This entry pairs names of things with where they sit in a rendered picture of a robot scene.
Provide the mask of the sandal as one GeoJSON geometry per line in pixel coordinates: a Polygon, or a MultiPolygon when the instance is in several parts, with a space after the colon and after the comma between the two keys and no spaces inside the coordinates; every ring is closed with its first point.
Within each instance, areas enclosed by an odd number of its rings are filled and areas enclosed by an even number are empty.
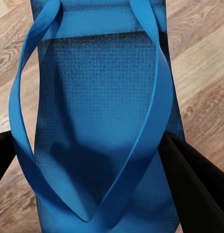
{"type": "Polygon", "coordinates": [[[30,0],[33,25],[9,97],[22,171],[42,233],[175,233],[160,159],[164,131],[185,134],[166,0],[30,0]],[[34,153],[20,81],[37,47],[34,153]]]}

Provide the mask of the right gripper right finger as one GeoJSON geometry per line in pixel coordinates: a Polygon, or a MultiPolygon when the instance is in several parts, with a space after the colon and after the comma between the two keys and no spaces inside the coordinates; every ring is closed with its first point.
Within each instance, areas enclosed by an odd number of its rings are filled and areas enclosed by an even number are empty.
{"type": "Polygon", "coordinates": [[[169,131],[158,151],[183,233],[224,233],[224,172],[169,131]]]}

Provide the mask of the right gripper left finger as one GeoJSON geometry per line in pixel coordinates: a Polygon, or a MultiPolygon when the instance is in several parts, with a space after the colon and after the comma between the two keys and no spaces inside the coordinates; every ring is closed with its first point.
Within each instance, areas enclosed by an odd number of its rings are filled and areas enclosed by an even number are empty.
{"type": "Polygon", "coordinates": [[[15,156],[11,131],[0,133],[0,181],[15,156]]]}

